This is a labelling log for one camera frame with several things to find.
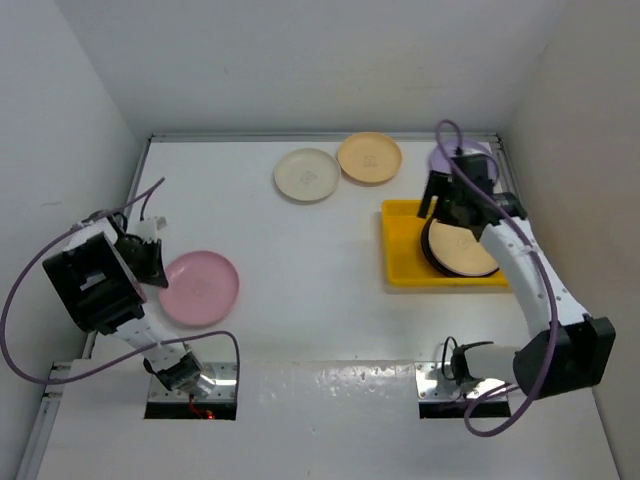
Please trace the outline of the purple plate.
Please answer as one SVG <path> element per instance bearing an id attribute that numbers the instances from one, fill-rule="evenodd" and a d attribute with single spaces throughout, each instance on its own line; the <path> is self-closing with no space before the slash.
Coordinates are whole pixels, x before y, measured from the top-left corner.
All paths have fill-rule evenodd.
<path id="1" fill-rule="evenodd" d="M 451 138 L 445 140 L 443 142 L 443 146 L 446 154 L 448 156 L 453 156 L 456 153 L 456 149 L 458 148 L 458 143 L 456 139 Z M 500 176 L 499 165 L 488 147 L 474 140 L 463 139 L 461 148 L 465 155 L 482 154 L 487 156 L 489 177 L 494 184 L 498 182 Z M 446 174 L 451 173 L 450 164 L 446 160 L 445 155 L 442 153 L 439 147 L 435 147 L 430 153 L 429 167 L 433 171 L 438 171 Z"/>

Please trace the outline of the pink plate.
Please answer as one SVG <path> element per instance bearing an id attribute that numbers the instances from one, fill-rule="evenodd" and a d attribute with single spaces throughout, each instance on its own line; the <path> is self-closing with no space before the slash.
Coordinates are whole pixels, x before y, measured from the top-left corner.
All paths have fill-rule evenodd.
<path id="1" fill-rule="evenodd" d="M 168 287 L 159 292 L 164 312 L 176 324 L 205 328 L 223 320 L 239 294 L 236 268 L 224 256 L 199 250 L 185 253 L 165 268 Z"/>

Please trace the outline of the orange plate back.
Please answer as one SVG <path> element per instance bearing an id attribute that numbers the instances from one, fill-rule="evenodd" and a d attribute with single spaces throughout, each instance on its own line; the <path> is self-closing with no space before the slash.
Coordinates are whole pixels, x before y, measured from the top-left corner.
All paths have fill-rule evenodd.
<path id="1" fill-rule="evenodd" d="M 365 185 L 386 183 L 397 175 L 403 156 L 397 143 L 379 132 L 360 132 L 346 138 L 337 151 L 342 171 Z"/>

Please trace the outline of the cream plate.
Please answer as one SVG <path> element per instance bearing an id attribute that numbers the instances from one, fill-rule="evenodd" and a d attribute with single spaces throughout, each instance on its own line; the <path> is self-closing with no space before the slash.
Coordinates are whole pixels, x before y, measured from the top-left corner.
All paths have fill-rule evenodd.
<path id="1" fill-rule="evenodd" d="M 303 203 L 318 202 L 332 195 L 340 177 L 338 161 L 329 153 L 315 148 L 287 153 L 273 170 L 278 190 L 285 197 Z"/>

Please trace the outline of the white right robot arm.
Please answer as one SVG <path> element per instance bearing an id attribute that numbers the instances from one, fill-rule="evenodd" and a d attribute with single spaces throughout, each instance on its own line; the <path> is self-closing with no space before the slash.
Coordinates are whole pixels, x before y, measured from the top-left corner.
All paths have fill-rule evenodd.
<path id="1" fill-rule="evenodd" d="M 519 387 L 536 399 L 598 385 L 616 332 L 572 296 L 535 240 L 526 211 L 511 192 L 497 193 L 485 154 L 456 156 L 428 174 L 422 218 L 472 233 L 496 260 L 531 336 L 523 347 L 491 341 L 455 347 L 450 369 L 463 384 L 485 378 Z"/>

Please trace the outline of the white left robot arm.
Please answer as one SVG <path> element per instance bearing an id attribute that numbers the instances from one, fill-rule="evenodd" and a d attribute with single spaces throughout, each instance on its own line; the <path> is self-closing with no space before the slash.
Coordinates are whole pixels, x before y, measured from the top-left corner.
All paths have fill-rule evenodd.
<path id="1" fill-rule="evenodd" d="M 224 256 L 193 251 L 165 266 L 162 216 L 96 211 L 60 238 L 42 266 L 74 323 L 119 339 L 169 391 L 208 397 L 217 380 L 191 349 L 232 310 L 239 276 Z"/>

